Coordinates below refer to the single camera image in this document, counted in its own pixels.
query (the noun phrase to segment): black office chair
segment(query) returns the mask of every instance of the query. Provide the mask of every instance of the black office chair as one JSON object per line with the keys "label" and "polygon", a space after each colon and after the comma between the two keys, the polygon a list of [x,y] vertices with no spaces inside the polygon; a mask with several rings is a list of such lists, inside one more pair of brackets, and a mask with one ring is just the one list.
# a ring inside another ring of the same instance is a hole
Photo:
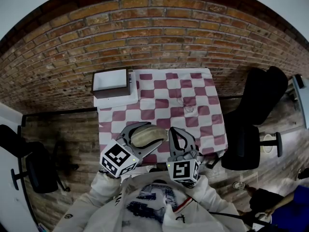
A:
{"label": "black office chair", "polygon": [[[40,142],[26,143],[26,140],[19,137],[11,128],[0,125],[0,146],[17,158],[26,157],[26,172],[15,174],[11,169],[12,180],[16,190],[19,190],[17,180],[28,176],[33,190],[36,193],[49,193],[58,190],[58,185],[62,190],[69,192],[69,187],[64,187],[56,171],[56,152],[60,142],[56,143],[52,157]],[[73,170],[78,169],[78,165],[70,165]]]}
{"label": "black office chair", "polygon": [[251,69],[238,108],[224,115],[228,149],[221,165],[230,170],[255,169],[260,162],[260,146],[274,145],[278,157],[282,156],[282,141],[279,132],[276,139],[260,142],[259,130],[254,125],[262,124],[288,87],[288,79],[277,67],[266,72]]}

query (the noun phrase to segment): blue cloth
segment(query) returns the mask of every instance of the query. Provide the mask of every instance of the blue cloth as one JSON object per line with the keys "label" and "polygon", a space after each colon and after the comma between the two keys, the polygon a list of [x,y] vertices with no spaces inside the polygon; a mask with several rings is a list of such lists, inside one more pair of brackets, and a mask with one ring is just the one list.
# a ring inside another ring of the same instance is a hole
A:
{"label": "blue cloth", "polygon": [[298,186],[293,201],[274,212],[272,224],[290,232],[304,232],[309,228],[309,188]]}

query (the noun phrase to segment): brick wall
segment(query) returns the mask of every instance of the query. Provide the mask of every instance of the brick wall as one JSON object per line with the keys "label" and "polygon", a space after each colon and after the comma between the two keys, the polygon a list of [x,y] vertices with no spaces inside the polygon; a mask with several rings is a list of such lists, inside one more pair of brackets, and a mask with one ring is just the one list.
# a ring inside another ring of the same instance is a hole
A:
{"label": "brick wall", "polygon": [[309,76],[306,43],[231,1],[108,0],[63,10],[5,50],[0,102],[24,114],[91,107],[92,73],[124,66],[209,68],[219,96],[241,95],[251,67]]}

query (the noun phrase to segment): white jacket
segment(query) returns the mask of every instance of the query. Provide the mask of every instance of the white jacket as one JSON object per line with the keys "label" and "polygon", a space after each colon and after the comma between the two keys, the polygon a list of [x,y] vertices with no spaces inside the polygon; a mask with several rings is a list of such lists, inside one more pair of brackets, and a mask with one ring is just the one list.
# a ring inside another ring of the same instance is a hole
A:
{"label": "white jacket", "polygon": [[[111,179],[106,174],[98,173],[91,184],[90,192],[83,194],[75,201],[57,224],[54,232],[120,232],[126,196],[158,179],[166,181],[171,187],[192,197],[175,212],[170,204],[167,205],[162,224],[164,232],[246,232],[248,230],[240,219],[211,215],[208,212],[238,215],[235,206],[221,199],[215,189],[208,185],[206,176],[202,175],[196,186],[189,189],[171,181],[168,172],[154,172],[128,178],[122,185],[120,185],[120,179]],[[186,223],[181,219],[176,220],[180,213],[185,216]]]}

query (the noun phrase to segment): checkered tablecloth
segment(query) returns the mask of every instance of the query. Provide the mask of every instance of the checkered tablecloth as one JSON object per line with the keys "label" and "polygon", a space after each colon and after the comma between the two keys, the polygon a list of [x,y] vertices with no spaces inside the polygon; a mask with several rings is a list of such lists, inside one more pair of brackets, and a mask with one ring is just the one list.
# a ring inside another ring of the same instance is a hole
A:
{"label": "checkered tablecloth", "polygon": [[[98,109],[99,143],[103,150],[126,125],[149,121],[169,129],[185,129],[196,139],[199,151],[210,154],[227,149],[222,111],[209,69],[136,70],[139,101]],[[144,163],[166,162],[164,142]]]}

